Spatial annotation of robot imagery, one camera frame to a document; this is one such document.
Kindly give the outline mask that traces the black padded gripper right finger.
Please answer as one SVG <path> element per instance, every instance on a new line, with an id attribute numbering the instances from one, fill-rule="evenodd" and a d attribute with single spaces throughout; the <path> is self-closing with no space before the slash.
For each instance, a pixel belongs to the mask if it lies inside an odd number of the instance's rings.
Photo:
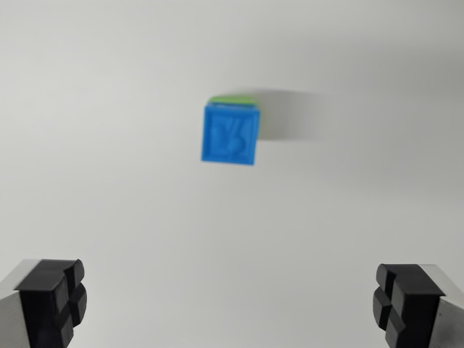
<path id="1" fill-rule="evenodd" d="M 380 264 L 373 316 L 390 347 L 462 347 L 463 291 L 437 265 Z"/>

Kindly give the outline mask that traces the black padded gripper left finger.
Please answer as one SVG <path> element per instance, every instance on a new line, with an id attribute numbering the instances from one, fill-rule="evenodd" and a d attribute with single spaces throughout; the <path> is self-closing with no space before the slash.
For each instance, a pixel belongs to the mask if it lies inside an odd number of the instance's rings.
<path id="1" fill-rule="evenodd" d="M 1 346 L 68 347 L 86 313 L 81 260 L 22 260 L 1 280 Z"/>

